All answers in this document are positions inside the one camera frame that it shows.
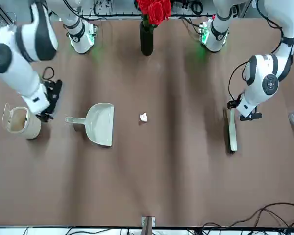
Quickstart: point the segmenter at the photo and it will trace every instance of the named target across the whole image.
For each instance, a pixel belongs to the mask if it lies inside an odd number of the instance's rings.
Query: white floor
[[[67,228],[29,228],[25,235],[66,235]],[[71,229],[70,233],[77,231],[98,232],[105,229]],[[0,228],[0,235],[23,235],[25,228]],[[139,235],[141,230],[130,229],[130,235]],[[153,230],[153,235],[192,235],[193,231],[187,230]],[[249,231],[211,231],[209,235],[247,235]],[[86,233],[77,233],[79,235],[87,235]],[[110,229],[108,231],[98,233],[98,235],[127,235],[127,229]],[[277,232],[267,232],[268,235],[279,235]]]

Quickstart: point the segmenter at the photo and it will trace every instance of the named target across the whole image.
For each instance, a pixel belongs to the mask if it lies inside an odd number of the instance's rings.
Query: brown tabletop
[[[55,119],[36,140],[4,131],[6,102],[25,105],[0,81],[0,225],[230,225],[259,207],[294,202],[294,64],[263,118],[237,122],[239,151],[226,153],[223,109],[228,79],[251,55],[271,52],[279,32],[265,20],[234,21],[220,53],[207,53],[181,20],[162,23],[154,52],[140,52],[139,21],[99,22],[97,45],[85,55],[55,23],[59,52],[45,66],[64,82]],[[241,71],[231,91],[245,86]],[[85,117],[96,103],[115,106],[113,146],[91,143],[66,116]],[[146,112],[148,123],[139,125]],[[287,221],[294,208],[272,209]],[[278,226],[264,214],[261,226]]]

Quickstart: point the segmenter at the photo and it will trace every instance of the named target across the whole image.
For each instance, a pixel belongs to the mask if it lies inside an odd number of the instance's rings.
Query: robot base
[[[200,42],[205,46],[205,48],[212,52],[216,53],[219,52],[223,45],[226,42],[227,35],[224,36],[224,38],[220,41],[217,41],[215,36],[211,32],[210,24],[212,22],[212,19],[209,19],[207,22],[203,22],[199,25],[200,27]]]
[[[79,42],[75,42],[71,37],[69,37],[71,41],[71,46],[74,47],[74,50],[79,54],[85,54],[89,51],[89,49],[95,44],[95,39],[97,35],[97,26],[84,21],[85,24],[85,33],[80,38]]]

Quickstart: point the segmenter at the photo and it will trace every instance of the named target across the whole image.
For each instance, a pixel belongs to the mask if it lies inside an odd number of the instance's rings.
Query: dustpan handle
[[[73,124],[85,124],[85,119],[78,117],[66,117],[65,122]]]

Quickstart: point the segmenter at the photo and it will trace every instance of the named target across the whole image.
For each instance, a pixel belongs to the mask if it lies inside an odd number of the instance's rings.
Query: white brush
[[[236,128],[235,128],[235,109],[230,110],[230,124],[229,124],[229,135],[230,135],[230,147],[231,151],[237,151],[237,140],[236,140]]]

